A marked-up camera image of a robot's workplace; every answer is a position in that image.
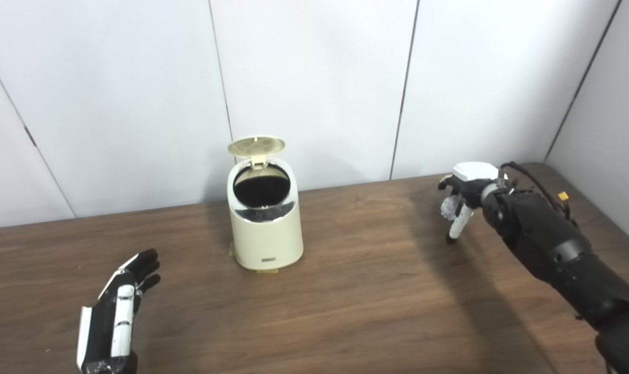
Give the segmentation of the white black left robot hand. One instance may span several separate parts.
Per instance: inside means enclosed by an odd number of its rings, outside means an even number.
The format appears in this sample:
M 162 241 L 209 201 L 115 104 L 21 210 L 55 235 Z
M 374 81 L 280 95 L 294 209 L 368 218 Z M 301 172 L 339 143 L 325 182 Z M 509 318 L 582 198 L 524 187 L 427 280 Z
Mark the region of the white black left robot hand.
M 81 309 L 76 364 L 81 373 L 136 373 L 132 348 L 134 319 L 146 291 L 162 279 L 156 249 L 146 249 L 120 265 L 97 302 Z

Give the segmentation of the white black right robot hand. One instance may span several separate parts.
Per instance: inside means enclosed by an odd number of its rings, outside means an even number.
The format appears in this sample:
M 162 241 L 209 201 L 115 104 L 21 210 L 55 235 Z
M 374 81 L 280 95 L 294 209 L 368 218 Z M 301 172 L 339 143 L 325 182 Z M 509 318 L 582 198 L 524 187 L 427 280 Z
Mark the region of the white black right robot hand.
M 506 173 L 490 163 L 457 163 L 452 173 L 438 183 L 439 190 L 450 187 L 450 196 L 440 207 L 443 218 L 452 222 L 446 242 L 454 244 L 466 227 L 475 210 L 482 208 L 489 192 L 506 185 Z

